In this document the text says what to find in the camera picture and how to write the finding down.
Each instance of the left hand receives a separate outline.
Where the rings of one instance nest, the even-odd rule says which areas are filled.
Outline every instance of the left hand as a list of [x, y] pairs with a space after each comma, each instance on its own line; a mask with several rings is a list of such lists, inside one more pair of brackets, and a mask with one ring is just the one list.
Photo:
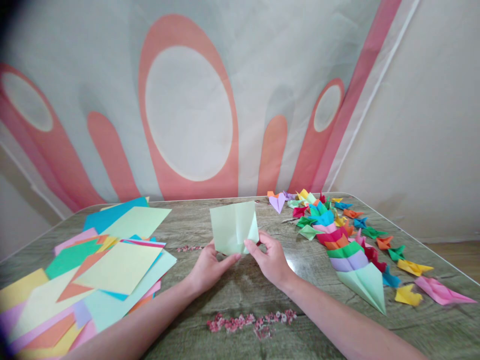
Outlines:
[[186, 277], [199, 295], [211, 289], [222, 275], [242, 257], [242, 254], [236, 253], [219, 262], [217, 260], [218, 253], [215, 250], [214, 241], [210, 241], [203, 248], [195, 266]]

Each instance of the wooden floor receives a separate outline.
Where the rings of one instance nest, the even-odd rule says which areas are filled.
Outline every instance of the wooden floor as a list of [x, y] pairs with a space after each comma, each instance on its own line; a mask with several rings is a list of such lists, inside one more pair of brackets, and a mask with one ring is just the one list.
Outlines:
[[480, 283], [480, 241], [425, 244], [460, 271]]

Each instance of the right hand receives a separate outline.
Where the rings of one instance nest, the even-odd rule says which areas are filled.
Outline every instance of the right hand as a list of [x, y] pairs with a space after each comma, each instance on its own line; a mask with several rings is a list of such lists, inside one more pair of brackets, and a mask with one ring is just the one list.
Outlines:
[[257, 245], [247, 239], [244, 241], [248, 252], [253, 256], [260, 270], [265, 277], [277, 288], [288, 283], [291, 279], [296, 277], [296, 274], [287, 264], [287, 259], [284, 255], [284, 250], [280, 242], [271, 237], [265, 231], [260, 230], [260, 242], [266, 246], [266, 253], [263, 253]]

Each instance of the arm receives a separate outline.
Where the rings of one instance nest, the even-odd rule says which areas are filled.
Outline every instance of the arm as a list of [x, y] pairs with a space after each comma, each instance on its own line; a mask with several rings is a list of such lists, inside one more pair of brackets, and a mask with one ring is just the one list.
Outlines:
[[393, 332], [297, 276], [276, 239], [260, 231], [260, 241], [265, 244], [266, 253], [250, 240], [245, 240], [245, 246], [262, 273], [303, 310], [347, 359], [426, 359]]
[[199, 295], [212, 288], [241, 257], [234, 254], [217, 261], [213, 240], [200, 253], [190, 274], [124, 317], [63, 359], [139, 359], [172, 321]]

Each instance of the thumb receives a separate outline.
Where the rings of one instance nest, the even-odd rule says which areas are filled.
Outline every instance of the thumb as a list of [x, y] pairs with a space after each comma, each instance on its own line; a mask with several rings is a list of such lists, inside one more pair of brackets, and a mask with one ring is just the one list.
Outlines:
[[257, 263], [260, 263], [260, 261], [266, 256], [252, 240], [246, 239], [243, 243]]
[[240, 258], [242, 257], [242, 254], [233, 254], [228, 256], [227, 258], [223, 259], [220, 261], [218, 264], [218, 267], [220, 268], [221, 273], [223, 274], [226, 272], [228, 269], [230, 269]]

